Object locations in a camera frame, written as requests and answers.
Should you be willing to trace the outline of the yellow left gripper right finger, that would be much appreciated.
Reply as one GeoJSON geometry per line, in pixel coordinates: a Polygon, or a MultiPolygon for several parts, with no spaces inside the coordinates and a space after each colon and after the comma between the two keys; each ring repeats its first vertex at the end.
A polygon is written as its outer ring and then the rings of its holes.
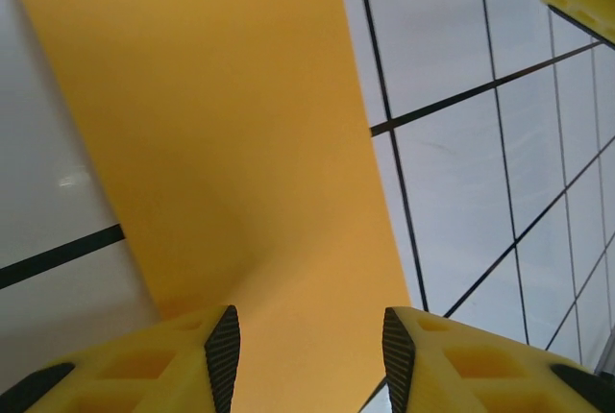
{"type": "Polygon", "coordinates": [[[574,361],[412,307],[388,307],[395,412],[611,412],[614,384],[574,361]]]}

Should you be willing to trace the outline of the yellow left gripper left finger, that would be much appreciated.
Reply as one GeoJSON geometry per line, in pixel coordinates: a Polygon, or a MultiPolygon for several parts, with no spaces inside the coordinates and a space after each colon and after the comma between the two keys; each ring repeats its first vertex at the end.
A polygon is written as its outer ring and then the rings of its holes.
{"type": "Polygon", "coordinates": [[[62,357],[1,395],[4,412],[228,412],[235,306],[215,305],[62,357]]]}

